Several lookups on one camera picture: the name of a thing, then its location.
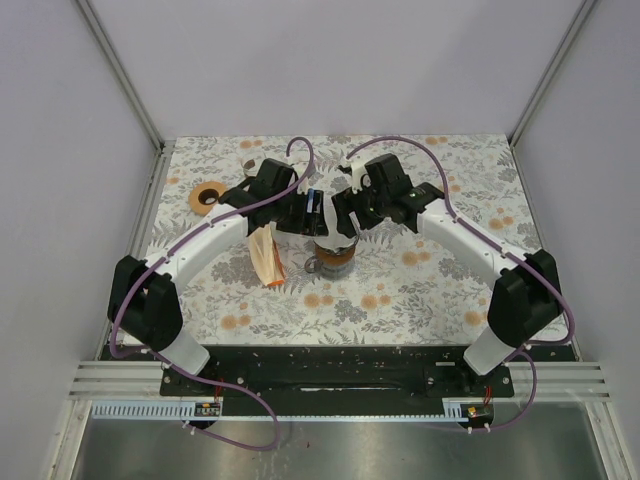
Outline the white paper coffee filter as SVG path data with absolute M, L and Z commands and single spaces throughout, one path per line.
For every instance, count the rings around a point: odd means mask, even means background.
M 328 194 L 325 194 L 323 197 L 323 214 L 328 234 L 314 238 L 314 242 L 319 247 L 327 251 L 339 252 L 354 247 L 357 244 L 358 236 L 347 237 L 338 231 L 338 214 L 331 196 Z

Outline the coffee filter paper pack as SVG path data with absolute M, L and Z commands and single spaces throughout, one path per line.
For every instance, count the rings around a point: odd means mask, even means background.
M 285 282 L 286 275 L 269 225 L 249 235 L 248 250 L 254 271 L 264 286 L 275 287 Z

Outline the small glass with coffee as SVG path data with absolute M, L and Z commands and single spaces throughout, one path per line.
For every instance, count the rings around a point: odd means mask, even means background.
M 242 170 L 246 177 L 255 176 L 257 172 L 256 162 L 253 159 L 246 161 L 242 165 Z

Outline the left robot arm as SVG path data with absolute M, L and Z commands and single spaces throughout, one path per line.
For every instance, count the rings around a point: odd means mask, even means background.
M 299 190 L 294 168 L 274 159 L 256 175 L 228 189 L 209 213 L 165 250 L 145 259 L 123 257 L 115 267 L 107 318 L 163 361 L 183 370 L 182 383 L 205 395 L 217 382 L 210 354 L 185 329 L 179 296 L 216 257 L 258 228 L 275 224 L 286 233 L 325 236 L 325 195 Z

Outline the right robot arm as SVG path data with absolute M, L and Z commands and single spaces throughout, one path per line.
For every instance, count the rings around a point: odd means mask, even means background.
M 332 198 L 340 234 L 352 237 L 390 219 L 445 247 L 491 288 L 488 325 L 454 373 L 462 393 L 480 394 L 492 370 L 563 313 L 556 262 L 545 250 L 527 253 L 454 215 L 444 192 L 428 182 L 413 184 L 393 154 L 339 169 L 351 178 Z

